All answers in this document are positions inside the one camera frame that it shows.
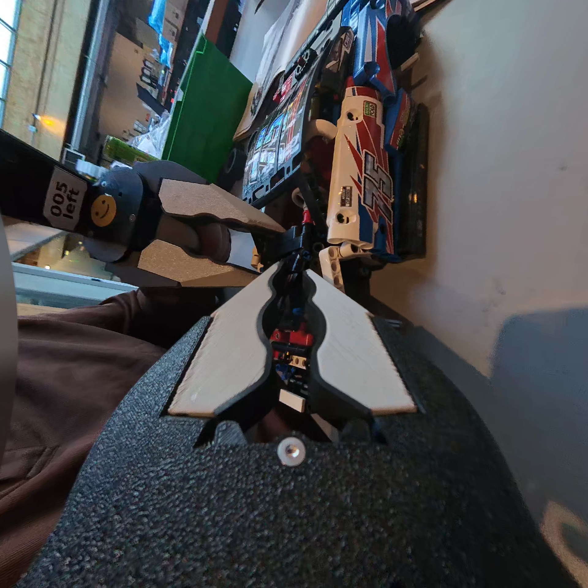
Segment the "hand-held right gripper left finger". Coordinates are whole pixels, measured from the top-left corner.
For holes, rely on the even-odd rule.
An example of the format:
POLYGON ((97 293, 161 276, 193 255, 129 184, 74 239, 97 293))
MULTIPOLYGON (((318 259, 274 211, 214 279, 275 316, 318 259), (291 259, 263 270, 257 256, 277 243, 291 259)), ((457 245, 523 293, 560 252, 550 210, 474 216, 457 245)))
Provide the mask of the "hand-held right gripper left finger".
POLYGON ((270 345, 262 316, 279 265, 260 274, 213 315, 168 409, 173 416, 219 417, 268 377, 270 345))

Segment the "toy brick race car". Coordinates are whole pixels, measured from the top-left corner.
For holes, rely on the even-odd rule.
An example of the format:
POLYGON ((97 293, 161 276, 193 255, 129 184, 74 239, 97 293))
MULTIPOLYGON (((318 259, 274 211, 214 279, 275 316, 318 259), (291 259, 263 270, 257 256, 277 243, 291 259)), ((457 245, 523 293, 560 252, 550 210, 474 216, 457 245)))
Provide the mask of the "toy brick race car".
POLYGON ((346 273, 368 281, 388 263, 426 254, 429 112, 412 84, 422 4, 337 1, 241 139, 242 199, 292 223, 283 236, 254 238, 252 267, 284 263, 271 371, 279 402, 299 413, 313 413, 305 272, 346 294, 346 273), (306 269, 285 295, 288 260, 300 249, 306 269))

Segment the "person's brown shirt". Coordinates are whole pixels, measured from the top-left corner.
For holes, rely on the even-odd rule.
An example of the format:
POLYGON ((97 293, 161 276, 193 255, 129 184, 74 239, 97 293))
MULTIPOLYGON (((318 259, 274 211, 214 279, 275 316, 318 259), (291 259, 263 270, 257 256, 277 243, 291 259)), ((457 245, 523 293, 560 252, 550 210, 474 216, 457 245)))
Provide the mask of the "person's brown shirt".
POLYGON ((167 350, 96 326, 96 306, 18 320, 15 400, 1 461, 1 587, 26 572, 105 423, 167 350))

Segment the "white instruction booklet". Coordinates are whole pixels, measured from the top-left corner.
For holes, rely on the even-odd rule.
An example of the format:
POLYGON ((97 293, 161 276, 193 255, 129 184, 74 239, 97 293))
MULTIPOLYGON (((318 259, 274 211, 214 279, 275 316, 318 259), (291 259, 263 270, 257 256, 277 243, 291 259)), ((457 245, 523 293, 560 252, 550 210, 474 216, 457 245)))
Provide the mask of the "white instruction booklet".
POLYGON ((267 96, 275 94, 275 85, 289 64, 306 41, 329 20, 328 15, 336 5, 337 1, 288 1, 279 18, 264 35, 261 62, 246 109, 233 136, 235 141, 253 132, 267 96))

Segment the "person's left hand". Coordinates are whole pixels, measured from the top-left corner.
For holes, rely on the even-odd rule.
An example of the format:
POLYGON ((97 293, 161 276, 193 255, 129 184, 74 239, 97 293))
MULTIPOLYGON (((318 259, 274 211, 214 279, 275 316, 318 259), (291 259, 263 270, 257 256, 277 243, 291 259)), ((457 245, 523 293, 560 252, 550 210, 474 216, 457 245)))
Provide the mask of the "person's left hand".
POLYGON ((190 227, 196 237, 195 245, 188 250, 196 256, 204 256, 218 263, 226 263, 231 255, 231 232, 220 223, 195 224, 190 227))

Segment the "green cardboard box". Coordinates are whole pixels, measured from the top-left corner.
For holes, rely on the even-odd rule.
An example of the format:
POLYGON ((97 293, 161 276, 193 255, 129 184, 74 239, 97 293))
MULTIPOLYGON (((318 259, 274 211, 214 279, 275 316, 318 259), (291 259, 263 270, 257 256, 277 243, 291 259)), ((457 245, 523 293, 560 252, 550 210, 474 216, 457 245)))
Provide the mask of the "green cardboard box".
POLYGON ((102 147, 102 157, 133 166, 136 161, 136 149, 117 137, 107 135, 102 147))

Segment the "person's left forearm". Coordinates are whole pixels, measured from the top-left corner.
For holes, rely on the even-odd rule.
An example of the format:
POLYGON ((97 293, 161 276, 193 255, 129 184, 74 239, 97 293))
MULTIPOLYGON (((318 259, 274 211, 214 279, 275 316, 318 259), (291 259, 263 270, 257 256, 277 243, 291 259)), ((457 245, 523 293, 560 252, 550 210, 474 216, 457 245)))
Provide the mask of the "person's left forearm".
POLYGON ((111 332, 169 349, 218 306, 219 298, 213 289, 143 288, 94 307, 93 322, 111 332))

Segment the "green plastic bin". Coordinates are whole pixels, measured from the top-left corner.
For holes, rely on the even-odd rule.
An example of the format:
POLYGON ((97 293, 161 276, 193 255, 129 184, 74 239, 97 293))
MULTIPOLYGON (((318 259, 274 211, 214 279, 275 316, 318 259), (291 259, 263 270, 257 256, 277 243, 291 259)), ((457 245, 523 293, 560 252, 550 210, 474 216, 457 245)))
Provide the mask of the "green plastic bin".
POLYGON ((161 158, 215 183, 251 89, 252 82, 199 33, 173 103, 161 158))

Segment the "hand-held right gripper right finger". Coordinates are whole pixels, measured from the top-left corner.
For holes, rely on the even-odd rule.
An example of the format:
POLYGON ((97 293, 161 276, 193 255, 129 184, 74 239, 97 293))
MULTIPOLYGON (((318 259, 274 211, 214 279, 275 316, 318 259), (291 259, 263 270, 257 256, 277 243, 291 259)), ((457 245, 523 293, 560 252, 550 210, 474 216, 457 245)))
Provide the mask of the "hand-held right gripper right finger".
POLYGON ((417 406, 371 314, 311 270, 306 322, 313 336, 308 400, 322 417, 415 413, 417 406))

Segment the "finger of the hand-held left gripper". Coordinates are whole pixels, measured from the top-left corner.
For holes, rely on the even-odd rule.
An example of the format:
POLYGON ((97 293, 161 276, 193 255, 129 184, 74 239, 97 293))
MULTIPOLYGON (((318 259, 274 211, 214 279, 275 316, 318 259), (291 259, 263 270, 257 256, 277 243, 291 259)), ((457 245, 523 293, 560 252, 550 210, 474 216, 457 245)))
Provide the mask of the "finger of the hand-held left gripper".
POLYGON ((248 233, 282 234, 285 229, 252 205, 216 185, 163 179, 159 200, 164 213, 195 221, 212 222, 248 233))
POLYGON ((158 239, 140 253, 137 267, 185 288, 246 287, 259 276, 253 270, 206 256, 191 256, 181 247, 158 239))

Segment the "black toy tire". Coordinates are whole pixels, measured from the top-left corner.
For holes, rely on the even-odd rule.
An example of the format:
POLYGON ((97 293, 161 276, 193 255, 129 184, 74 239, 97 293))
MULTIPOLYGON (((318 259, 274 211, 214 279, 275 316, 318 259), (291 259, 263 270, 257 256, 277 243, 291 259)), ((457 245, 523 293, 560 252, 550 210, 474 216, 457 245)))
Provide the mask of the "black toy tire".
POLYGON ((243 180, 246 160, 246 152, 239 146, 233 147, 218 174, 217 186, 230 192, 236 182, 243 180))

